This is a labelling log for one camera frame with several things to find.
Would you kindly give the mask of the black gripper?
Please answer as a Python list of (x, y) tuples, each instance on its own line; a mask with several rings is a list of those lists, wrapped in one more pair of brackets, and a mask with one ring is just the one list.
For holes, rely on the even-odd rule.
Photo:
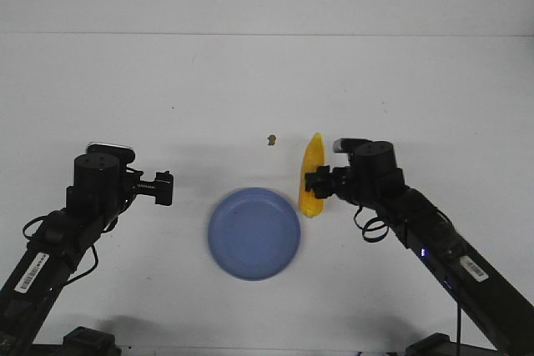
[(354, 201), (354, 174), (352, 168), (319, 166), (314, 172), (305, 173), (305, 191), (315, 198), (336, 196), (345, 202)]
[(174, 176), (170, 171), (157, 172), (152, 182), (142, 179), (144, 173), (139, 170), (127, 170), (124, 176), (124, 191), (128, 200), (133, 201), (138, 195), (154, 198), (158, 205), (171, 206), (174, 196)]

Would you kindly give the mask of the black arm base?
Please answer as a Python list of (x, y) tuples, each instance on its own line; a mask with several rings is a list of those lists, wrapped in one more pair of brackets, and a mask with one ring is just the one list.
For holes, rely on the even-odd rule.
[(77, 327), (63, 337), (61, 344), (32, 344), (29, 355), (119, 356), (115, 336), (92, 328)]
[[(406, 348), (405, 354), (408, 356), (455, 356), (456, 342), (443, 333), (434, 333)], [(460, 355), (466, 356), (496, 356), (500, 355), (496, 350), (481, 348), (473, 345), (462, 344)]]

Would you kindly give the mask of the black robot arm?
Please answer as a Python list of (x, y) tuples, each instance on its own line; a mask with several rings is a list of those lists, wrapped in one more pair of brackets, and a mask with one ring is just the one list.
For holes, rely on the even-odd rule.
[(533, 306), (456, 230), (451, 220), (409, 187), (392, 143), (340, 138), (346, 167), (325, 165), (325, 147), (313, 139), (300, 173), (300, 208), (332, 195), (376, 213), (382, 227), (426, 266), (500, 355), (533, 353)]
[(35, 218), (27, 250), (1, 289), (1, 353), (26, 355), (59, 294), (81, 277), (76, 273), (86, 252), (114, 229), (118, 217), (139, 195), (158, 205), (173, 201), (174, 177), (158, 172), (141, 179), (131, 168), (130, 148), (93, 143), (73, 162), (73, 184), (66, 205)]

